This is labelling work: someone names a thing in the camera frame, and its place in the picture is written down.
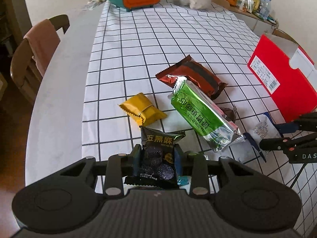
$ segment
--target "pink towel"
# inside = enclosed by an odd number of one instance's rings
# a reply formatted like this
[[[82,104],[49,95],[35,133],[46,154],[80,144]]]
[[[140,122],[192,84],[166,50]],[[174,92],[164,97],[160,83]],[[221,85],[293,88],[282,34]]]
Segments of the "pink towel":
[[[33,26],[24,36],[29,41],[37,69],[44,76],[51,58],[60,42],[53,24],[43,20]]]

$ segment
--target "red box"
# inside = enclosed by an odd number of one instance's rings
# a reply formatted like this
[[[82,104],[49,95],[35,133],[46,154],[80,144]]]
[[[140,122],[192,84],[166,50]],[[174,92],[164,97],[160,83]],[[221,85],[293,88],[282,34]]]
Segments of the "red box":
[[[299,45],[273,35],[262,35],[248,67],[286,122],[316,109],[317,71]]]

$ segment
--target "white tablecloth with black grid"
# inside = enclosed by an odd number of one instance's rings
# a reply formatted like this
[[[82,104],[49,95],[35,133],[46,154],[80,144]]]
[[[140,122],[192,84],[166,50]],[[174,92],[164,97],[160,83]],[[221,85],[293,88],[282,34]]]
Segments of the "white tablecloth with black grid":
[[[276,123],[284,119],[275,103],[248,69],[247,63],[259,37],[231,12],[213,4],[207,12],[181,8],[173,0],[161,0],[154,8],[126,12],[106,2],[92,47],[86,82],[82,124],[82,156],[107,160],[130,153],[140,144],[140,130],[118,106],[143,92],[167,118],[150,128],[164,132],[186,131],[179,144],[184,151],[203,151],[211,160],[226,155],[290,185],[301,168],[291,165],[281,151],[269,152],[267,163],[249,142],[232,145],[221,153],[211,151],[205,140],[173,108],[167,95],[172,89],[155,78],[156,73],[190,54],[228,86],[214,101],[220,107],[237,107],[237,126],[242,132],[259,123],[259,115],[270,112]],[[306,135],[305,132],[294,136]],[[317,165],[308,164],[293,189],[303,203],[295,229],[307,236],[317,217]],[[102,193],[103,179],[97,192]],[[219,190],[216,177],[211,191]]]

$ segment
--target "cable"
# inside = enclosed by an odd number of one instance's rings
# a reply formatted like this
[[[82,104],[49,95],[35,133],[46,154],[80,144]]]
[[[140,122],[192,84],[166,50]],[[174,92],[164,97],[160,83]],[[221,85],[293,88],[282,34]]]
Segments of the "cable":
[[[303,164],[302,168],[299,170],[298,174],[296,175],[294,181],[292,182],[290,188],[293,188],[294,184],[296,183],[297,179],[301,175],[302,171],[304,170],[305,166],[307,166],[307,163]]]

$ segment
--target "red snack package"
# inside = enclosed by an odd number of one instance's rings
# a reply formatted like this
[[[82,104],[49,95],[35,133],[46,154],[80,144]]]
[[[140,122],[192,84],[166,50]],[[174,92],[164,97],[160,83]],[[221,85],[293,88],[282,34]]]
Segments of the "red snack package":
[[[189,81],[192,81],[211,100],[216,99],[228,85],[200,63],[195,62],[190,55],[156,74],[158,80],[171,88],[174,87],[177,78],[180,76],[185,76]]]

